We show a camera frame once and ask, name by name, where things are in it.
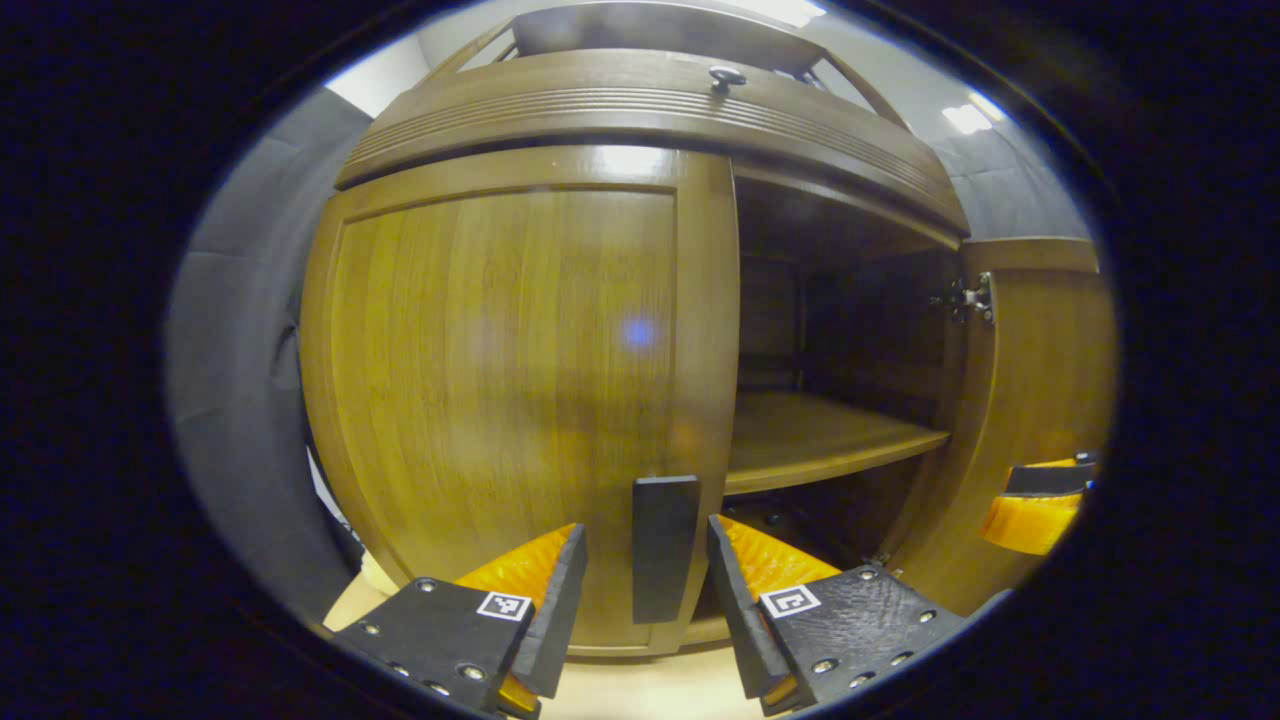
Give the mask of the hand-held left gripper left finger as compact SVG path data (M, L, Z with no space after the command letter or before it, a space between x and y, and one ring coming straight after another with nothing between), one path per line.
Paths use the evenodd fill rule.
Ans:
M333 638L428 698L486 717L536 719L561 683L585 536L572 523L454 582L417 577Z

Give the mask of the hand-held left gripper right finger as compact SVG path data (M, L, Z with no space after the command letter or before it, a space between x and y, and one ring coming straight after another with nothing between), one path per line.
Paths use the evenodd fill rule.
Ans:
M966 628L878 565L838 570L719 514L707 539L744 693L767 717L865 694Z

